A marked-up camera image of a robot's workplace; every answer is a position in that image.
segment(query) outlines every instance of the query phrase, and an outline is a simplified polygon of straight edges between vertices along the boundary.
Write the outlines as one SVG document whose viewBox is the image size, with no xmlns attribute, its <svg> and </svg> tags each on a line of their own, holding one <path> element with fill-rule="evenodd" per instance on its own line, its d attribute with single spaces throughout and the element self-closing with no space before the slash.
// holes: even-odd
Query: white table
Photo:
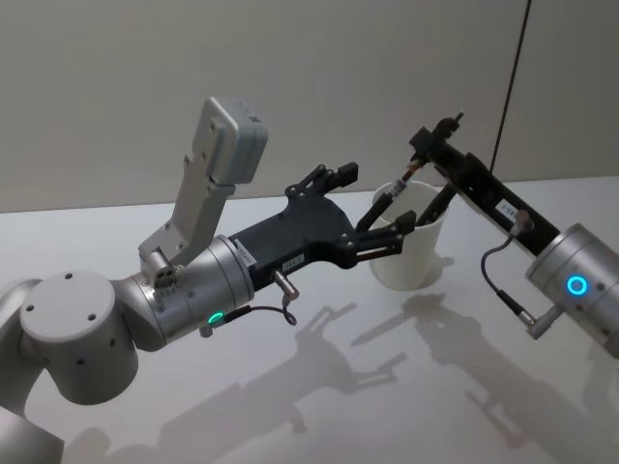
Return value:
<svg viewBox="0 0 619 464">
<path fill-rule="evenodd" d="M 512 187 L 560 229 L 580 221 L 619 249 L 619 177 Z M 354 220 L 370 198 L 334 196 Z M 230 201 L 220 232 L 283 205 Z M 0 283 L 79 268 L 132 274 L 137 245 L 170 212 L 0 216 Z M 302 291 L 291 307 L 297 328 L 256 313 L 211 339 L 196 333 L 142 353 L 132 386 L 94 407 L 64 400 L 44 374 L 27 416 L 66 440 L 65 464 L 619 462 L 617 362 L 567 317 L 529 338 L 480 275 L 483 251 L 502 240 L 458 199 L 426 288 L 390 291 L 367 263 L 351 271 L 313 264 L 292 276 Z M 540 314 L 549 301 L 524 278 L 530 262 L 512 246 L 489 270 Z M 256 301 L 278 303 L 279 289 Z M 321 312 L 332 319 L 311 326 Z"/>
</svg>

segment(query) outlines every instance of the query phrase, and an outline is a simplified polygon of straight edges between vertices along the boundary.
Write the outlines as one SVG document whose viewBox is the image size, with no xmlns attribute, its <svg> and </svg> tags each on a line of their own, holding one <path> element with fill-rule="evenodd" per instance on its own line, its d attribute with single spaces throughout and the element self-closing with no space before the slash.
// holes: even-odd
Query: blue light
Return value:
<svg viewBox="0 0 619 464">
<path fill-rule="evenodd" d="M 568 292 L 575 297 L 587 293 L 587 280 L 582 275 L 572 275 L 568 278 Z"/>
</svg>

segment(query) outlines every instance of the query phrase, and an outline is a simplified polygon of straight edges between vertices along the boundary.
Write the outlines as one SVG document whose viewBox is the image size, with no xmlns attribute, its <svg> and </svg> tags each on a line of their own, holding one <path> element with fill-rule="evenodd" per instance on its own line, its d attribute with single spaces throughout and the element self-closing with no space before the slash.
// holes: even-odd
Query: green led light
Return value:
<svg viewBox="0 0 619 464">
<path fill-rule="evenodd" d="M 209 320 L 207 322 L 209 324 L 215 324 L 217 321 L 222 319 L 222 317 L 223 317 L 223 313 L 222 312 L 216 312 L 211 317 L 209 317 Z"/>
</svg>

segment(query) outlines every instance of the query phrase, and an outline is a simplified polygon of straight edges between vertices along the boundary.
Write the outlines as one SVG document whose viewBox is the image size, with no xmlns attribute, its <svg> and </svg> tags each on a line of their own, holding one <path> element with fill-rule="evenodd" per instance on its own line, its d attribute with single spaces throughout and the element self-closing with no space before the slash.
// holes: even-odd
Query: white paper cup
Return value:
<svg viewBox="0 0 619 464">
<path fill-rule="evenodd" d="M 372 203 L 390 186 L 391 183 L 379 188 Z M 409 210 L 420 216 L 437 193 L 438 189 L 433 186 L 410 181 L 372 228 L 384 227 Z M 424 283 L 436 256 L 436 241 L 448 211 L 432 224 L 416 227 L 414 232 L 408 234 L 401 254 L 369 261 L 369 268 L 383 285 L 393 290 L 414 290 Z"/>
</svg>

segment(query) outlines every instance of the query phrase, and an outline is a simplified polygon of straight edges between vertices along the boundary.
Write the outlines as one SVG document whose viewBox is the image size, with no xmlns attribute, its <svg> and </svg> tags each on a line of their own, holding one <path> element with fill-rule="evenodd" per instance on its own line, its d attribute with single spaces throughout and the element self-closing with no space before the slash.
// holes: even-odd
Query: sticker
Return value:
<svg viewBox="0 0 619 464">
<path fill-rule="evenodd" d="M 516 223 L 516 213 L 518 210 L 512 203 L 506 199 L 503 199 L 499 201 L 499 204 L 496 205 L 495 209 L 511 222 Z"/>
<path fill-rule="evenodd" d="M 297 266 L 299 266 L 300 264 L 303 264 L 305 262 L 306 262 L 306 255 L 301 253 L 299 256 L 295 256 L 294 258 L 292 258 L 292 259 L 286 261 L 285 263 L 283 263 L 281 265 L 281 270 L 284 271 L 285 273 L 287 273 L 291 269 L 294 269 Z"/>
<path fill-rule="evenodd" d="M 251 256 L 251 253 L 248 251 L 247 248 L 245 248 L 245 246 L 241 243 L 239 239 L 235 239 L 234 244 L 239 250 L 239 254 L 243 258 L 243 261 L 245 261 L 245 265 L 247 267 L 253 266 L 254 264 L 257 263 L 256 259 L 253 256 Z"/>
</svg>

